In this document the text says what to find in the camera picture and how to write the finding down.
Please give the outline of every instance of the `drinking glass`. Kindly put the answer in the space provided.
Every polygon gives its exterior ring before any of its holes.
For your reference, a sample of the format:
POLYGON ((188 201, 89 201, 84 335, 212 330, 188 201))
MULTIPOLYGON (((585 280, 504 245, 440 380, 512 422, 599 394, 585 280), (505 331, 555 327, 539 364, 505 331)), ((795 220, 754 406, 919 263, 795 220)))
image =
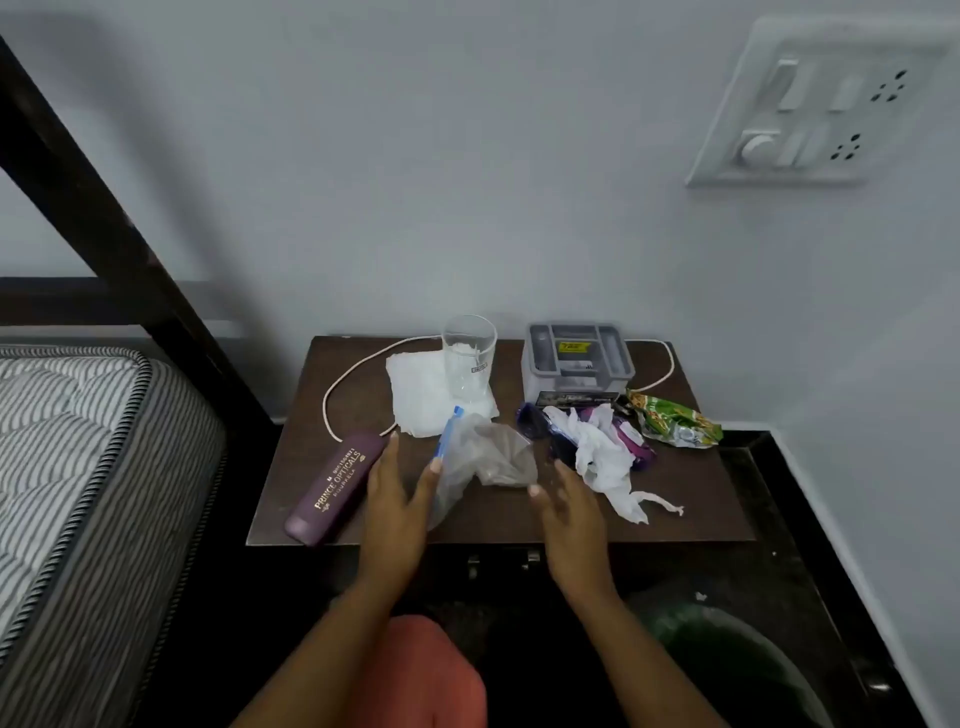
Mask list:
POLYGON ((450 396, 465 402, 483 399, 493 367, 496 327, 476 314, 455 316, 446 322, 443 339, 450 396))

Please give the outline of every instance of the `green snack wrapper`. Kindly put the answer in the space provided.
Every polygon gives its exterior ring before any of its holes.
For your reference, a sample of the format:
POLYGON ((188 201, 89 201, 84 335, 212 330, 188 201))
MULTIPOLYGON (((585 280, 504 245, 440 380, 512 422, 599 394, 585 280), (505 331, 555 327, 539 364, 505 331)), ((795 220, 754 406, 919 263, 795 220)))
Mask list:
POLYGON ((640 420, 644 437, 675 448, 712 448, 723 439, 723 430, 696 410, 682 404, 627 390, 630 405, 640 420))

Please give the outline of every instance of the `bed frame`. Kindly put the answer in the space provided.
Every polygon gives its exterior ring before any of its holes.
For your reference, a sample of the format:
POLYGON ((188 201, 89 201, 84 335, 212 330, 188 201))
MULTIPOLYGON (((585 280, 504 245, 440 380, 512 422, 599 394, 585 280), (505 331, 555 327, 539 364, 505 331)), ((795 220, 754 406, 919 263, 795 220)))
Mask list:
POLYGON ((2 38, 0 131, 0 166, 96 274, 0 278, 0 326, 140 325, 231 435, 275 441, 266 411, 2 38))

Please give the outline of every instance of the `forearm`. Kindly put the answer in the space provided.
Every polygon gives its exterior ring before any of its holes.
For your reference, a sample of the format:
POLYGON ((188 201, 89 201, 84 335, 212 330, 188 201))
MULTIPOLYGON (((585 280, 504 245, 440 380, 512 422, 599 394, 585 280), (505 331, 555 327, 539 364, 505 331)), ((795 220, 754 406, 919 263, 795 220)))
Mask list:
POLYGON ((574 607, 628 721, 638 728, 721 728, 723 719, 616 595, 574 607))
POLYGON ((373 583, 361 580, 351 586, 236 719, 234 728, 338 725, 394 601, 389 590, 373 583))

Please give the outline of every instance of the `red pants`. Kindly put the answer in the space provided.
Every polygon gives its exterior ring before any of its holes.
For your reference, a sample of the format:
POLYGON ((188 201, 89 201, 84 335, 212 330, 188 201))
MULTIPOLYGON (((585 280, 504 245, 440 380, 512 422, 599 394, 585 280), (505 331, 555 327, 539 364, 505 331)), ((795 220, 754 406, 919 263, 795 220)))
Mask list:
POLYGON ((486 728, 487 691, 439 624, 394 617, 353 691, 345 725, 486 728))

